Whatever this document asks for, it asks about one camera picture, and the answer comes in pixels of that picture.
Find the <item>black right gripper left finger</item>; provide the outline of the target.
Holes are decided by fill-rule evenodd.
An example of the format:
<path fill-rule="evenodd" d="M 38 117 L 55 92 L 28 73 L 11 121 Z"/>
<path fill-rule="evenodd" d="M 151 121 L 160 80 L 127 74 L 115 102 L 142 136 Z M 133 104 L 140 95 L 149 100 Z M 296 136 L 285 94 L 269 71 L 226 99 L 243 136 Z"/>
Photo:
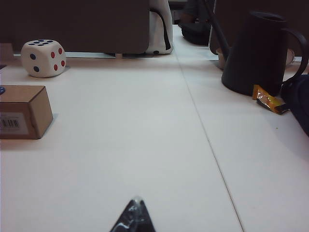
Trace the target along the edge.
<path fill-rule="evenodd" d="M 138 220 L 138 198 L 132 198 L 126 205 L 111 232 L 135 232 Z"/>

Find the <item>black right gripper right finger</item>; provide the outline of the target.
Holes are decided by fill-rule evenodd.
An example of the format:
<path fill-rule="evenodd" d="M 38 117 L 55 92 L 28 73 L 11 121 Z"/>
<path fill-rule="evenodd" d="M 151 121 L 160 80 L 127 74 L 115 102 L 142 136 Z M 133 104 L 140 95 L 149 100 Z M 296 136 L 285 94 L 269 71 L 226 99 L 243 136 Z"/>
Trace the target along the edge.
<path fill-rule="evenodd" d="M 137 231 L 138 232 L 156 232 L 143 198 L 141 197 L 137 198 L 137 204 L 139 207 Z"/>

